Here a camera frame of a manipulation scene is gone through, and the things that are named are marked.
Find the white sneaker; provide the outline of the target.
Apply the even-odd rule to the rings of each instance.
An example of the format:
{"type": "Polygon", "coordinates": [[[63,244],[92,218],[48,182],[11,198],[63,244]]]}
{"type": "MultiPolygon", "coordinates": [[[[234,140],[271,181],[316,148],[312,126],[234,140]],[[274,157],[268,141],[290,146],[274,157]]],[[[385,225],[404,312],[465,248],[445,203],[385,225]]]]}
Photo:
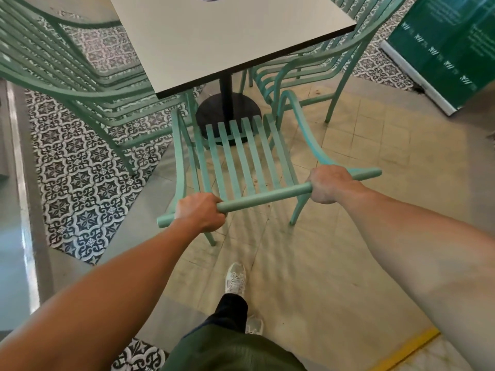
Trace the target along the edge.
{"type": "Polygon", "coordinates": [[[229,267],[225,278],[225,293],[244,298],[247,285],[247,273],[241,262],[234,262],[229,267]]]}
{"type": "Polygon", "coordinates": [[[261,317],[251,315],[246,320],[245,333],[252,335],[263,335],[264,322],[261,317]]]}

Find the person's right forearm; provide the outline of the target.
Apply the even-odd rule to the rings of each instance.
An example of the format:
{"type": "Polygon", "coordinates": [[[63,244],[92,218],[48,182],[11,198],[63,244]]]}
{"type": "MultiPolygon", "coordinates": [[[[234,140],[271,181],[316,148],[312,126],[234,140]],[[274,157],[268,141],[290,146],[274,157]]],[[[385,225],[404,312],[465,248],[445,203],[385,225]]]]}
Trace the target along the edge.
{"type": "Polygon", "coordinates": [[[359,182],[337,198],[379,265],[451,342],[495,345],[495,239],[359,182]]]}

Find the person's left forearm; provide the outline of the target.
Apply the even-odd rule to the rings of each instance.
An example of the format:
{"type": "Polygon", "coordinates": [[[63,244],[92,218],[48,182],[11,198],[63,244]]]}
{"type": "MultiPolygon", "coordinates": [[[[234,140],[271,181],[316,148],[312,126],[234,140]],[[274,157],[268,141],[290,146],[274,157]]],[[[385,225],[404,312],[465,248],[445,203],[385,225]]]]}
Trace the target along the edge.
{"type": "Polygon", "coordinates": [[[192,218],[96,267],[0,343],[0,371],[108,371],[199,235],[192,218]]]}

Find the black table pedestal base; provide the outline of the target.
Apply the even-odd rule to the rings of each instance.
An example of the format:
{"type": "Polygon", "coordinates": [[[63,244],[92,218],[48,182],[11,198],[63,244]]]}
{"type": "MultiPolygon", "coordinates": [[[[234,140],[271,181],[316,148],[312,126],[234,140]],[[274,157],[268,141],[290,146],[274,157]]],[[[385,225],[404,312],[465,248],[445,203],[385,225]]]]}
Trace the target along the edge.
{"type": "Polygon", "coordinates": [[[230,121],[235,120],[239,132],[243,132],[243,118],[247,118],[253,125],[253,118],[262,116],[260,108],[251,98],[243,93],[233,92],[231,74],[220,77],[219,88],[220,92],[201,102],[195,113],[197,125],[204,139],[207,139],[208,125],[212,128],[213,136],[219,138],[218,125],[223,122],[227,137],[233,137],[230,121]]]}

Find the person's left hand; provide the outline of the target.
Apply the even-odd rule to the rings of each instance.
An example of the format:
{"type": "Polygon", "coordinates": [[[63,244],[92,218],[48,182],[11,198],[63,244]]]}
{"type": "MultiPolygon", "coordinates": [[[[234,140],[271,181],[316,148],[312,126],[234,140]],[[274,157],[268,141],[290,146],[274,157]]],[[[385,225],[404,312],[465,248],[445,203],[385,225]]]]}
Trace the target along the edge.
{"type": "Polygon", "coordinates": [[[183,199],[176,204],[171,227],[184,229],[194,234],[218,230],[226,223],[226,214],[220,212],[217,204],[183,205],[183,199]]]}

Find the dark green shirt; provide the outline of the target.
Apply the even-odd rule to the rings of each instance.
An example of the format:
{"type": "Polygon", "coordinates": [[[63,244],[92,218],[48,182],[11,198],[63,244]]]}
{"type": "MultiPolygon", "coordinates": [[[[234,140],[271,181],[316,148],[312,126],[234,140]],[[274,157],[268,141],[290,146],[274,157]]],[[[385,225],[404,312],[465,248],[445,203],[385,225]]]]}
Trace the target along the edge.
{"type": "Polygon", "coordinates": [[[208,324],[183,337],[160,371],[307,371],[291,352],[261,335],[208,324]]]}

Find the green roll-up banner stand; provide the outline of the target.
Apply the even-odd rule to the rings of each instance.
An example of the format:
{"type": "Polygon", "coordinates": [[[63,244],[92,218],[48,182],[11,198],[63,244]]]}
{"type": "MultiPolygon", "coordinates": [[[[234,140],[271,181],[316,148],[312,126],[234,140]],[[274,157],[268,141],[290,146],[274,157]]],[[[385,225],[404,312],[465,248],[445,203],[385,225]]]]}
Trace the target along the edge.
{"type": "Polygon", "coordinates": [[[495,0],[417,0],[380,48],[451,116],[495,81],[495,0]]]}

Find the teal slatted metal chair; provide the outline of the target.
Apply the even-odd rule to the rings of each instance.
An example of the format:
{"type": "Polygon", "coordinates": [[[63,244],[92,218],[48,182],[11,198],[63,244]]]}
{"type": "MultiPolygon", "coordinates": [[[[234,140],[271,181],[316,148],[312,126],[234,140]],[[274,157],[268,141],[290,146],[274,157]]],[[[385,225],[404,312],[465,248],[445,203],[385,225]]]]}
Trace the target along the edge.
{"type": "Polygon", "coordinates": [[[188,149],[191,181],[196,192],[212,188],[207,152],[211,155],[216,187],[221,202],[218,210],[223,213],[244,210],[280,200],[296,197],[298,203],[289,224],[295,225],[300,212],[310,198],[312,186],[299,183],[290,153],[281,132],[286,110],[292,110],[299,130],[321,165],[335,165],[315,139],[303,114],[297,96],[292,90],[281,94],[281,104],[276,117],[272,114],[242,118],[241,124],[231,120],[218,124],[216,137],[211,124],[207,136],[201,135],[199,126],[192,123],[190,136],[188,126],[177,110],[172,111],[172,137],[176,155],[176,191],[166,214],[157,218],[157,225],[168,227],[175,216],[177,202],[187,193],[187,175],[183,146],[188,149]]]}

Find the black trousers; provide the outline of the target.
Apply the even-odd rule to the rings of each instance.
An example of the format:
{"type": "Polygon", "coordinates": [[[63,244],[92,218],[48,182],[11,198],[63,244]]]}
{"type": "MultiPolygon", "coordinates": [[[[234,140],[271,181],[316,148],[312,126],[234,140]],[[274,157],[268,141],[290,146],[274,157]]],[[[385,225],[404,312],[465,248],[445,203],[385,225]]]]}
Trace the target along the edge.
{"type": "Polygon", "coordinates": [[[248,304],[241,295],[225,293],[219,300],[214,313],[208,316],[200,325],[183,336],[183,338],[210,324],[235,332],[245,333],[248,309],[248,304]]]}

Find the person's right hand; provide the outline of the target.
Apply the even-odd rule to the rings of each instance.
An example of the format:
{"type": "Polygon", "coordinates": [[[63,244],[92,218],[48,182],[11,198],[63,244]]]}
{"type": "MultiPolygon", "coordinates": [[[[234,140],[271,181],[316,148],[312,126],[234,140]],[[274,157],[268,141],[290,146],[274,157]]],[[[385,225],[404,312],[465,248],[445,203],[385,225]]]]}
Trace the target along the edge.
{"type": "Polygon", "coordinates": [[[308,180],[312,186],[310,198],[319,204],[347,205],[355,199],[360,198],[369,190],[358,180],[308,180]]]}

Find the stacked teal metal chairs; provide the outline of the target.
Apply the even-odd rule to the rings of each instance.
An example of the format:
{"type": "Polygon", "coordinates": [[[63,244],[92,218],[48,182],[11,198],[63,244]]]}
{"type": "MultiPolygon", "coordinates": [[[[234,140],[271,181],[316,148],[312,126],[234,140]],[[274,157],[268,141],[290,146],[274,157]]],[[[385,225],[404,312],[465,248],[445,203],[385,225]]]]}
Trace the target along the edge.
{"type": "Polygon", "coordinates": [[[330,0],[356,22],[352,32],[242,71],[239,93],[245,84],[256,86],[275,113],[285,88],[343,76],[337,89],[300,101],[302,107],[331,100],[328,124],[343,88],[377,32],[407,0],[330,0]]]}
{"type": "Polygon", "coordinates": [[[65,30],[121,27],[119,20],[82,22],[56,16],[26,0],[0,0],[0,76],[60,102],[103,139],[134,175],[125,151],[172,134],[172,127],[120,144],[104,127],[171,110],[188,128],[196,124],[197,101],[192,89],[158,99],[140,62],[108,72],[97,70],[65,30]]]}

